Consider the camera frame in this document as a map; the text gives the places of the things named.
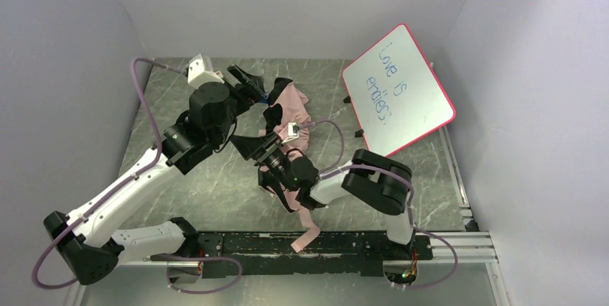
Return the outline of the pink and black folding umbrella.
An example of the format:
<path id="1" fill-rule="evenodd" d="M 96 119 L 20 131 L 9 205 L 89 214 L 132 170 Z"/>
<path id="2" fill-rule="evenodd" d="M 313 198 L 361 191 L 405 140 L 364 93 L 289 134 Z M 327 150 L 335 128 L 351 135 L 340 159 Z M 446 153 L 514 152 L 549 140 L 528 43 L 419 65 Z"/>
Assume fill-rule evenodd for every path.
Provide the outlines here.
<path id="1" fill-rule="evenodd" d="M 274 132 L 280 138 L 287 138 L 287 127 L 290 123 L 306 124 L 311 122 L 305 105 L 308 97 L 296 88 L 293 80 L 288 78 L 277 78 L 274 87 L 268 94 L 268 108 L 263 112 L 266 120 L 266 128 L 260 131 L 261 136 Z M 299 132 L 299 136 L 287 142 L 281 151 L 287 154 L 289 161 L 294 161 L 304 156 L 309 145 L 310 133 L 308 129 Z M 307 231 L 292 242 L 291 247 L 295 252 L 301 252 L 311 244 L 319 235 L 320 228 L 313 222 L 310 209 L 307 207 L 309 201 L 305 199 L 303 190 L 290 191 L 279 181 L 275 180 L 267 167 L 258 170 L 259 186 L 272 196 L 279 199 L 284 209 L 290 213 L 298 213 L 301 224 Z"/>

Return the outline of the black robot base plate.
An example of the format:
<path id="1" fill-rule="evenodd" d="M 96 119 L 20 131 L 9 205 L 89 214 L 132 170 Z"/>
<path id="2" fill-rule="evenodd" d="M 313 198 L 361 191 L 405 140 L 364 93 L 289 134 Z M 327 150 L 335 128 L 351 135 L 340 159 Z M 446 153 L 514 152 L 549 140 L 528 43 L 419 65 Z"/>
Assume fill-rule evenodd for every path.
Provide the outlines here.
<path id="1" fill-rule="evenodd" d="M 382 277 L 385 265 L 406 266 L 433 257 L 430 239 L 411 244 L 390 241 L 385 231 L 323 231 L 300 252 L 292 243 L 299 232 L 202 231 L 192 256 L 224 256 L 241 263 L 244 275 L 360 274 Z"/>

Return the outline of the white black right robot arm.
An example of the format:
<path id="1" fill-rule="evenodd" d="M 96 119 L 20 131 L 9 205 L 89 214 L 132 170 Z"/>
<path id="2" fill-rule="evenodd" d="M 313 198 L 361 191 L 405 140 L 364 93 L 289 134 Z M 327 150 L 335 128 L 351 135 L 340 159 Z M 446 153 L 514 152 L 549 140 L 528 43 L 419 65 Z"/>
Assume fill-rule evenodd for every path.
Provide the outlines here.
<path id="1" fill-rule="evenodd" d="M 405 165 L 366 149 L 355 151 L 343 166 L 322 173 L 299 149 L 286 149 L 277 134 L 234 136 L 232 145 L 259 169 L 259 184 L 278 197 L 284 208 L 299 214 L 307 232 L 292 243 L 301 252 L 320 234 L 311 212 L 347 195 L 386 216 L 391 242 L 409 245 L 415 235 L 407 203 L 412 193 L 412 171 Z"/>

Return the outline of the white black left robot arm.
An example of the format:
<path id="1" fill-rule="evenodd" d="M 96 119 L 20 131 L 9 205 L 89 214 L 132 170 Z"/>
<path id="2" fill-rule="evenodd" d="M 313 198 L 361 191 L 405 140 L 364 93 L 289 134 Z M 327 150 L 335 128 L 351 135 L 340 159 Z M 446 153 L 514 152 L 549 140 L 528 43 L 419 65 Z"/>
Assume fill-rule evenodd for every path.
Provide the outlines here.
<path id="1" fill-rule="evenodd" d="M 122 264 L 151 256 L 203 256 L 199 233 L 182 217 L 126 231 L 121 230 L 121 224 L 173 179 L 219 152 L 228 143 L 237 118 L 264 99 L 262 77 L 237 65 L 229 66 L 228 72 L 237 84 L 229 83 L 220 73 L 203 80 L 189 69 L 193 92 L 187 110 L 157 133 L 155 143 L 140 160 L 85 205 L 69 213 L 55 211 L 44 219 L 52 247 L 77 283 L 96 283 Z"/>

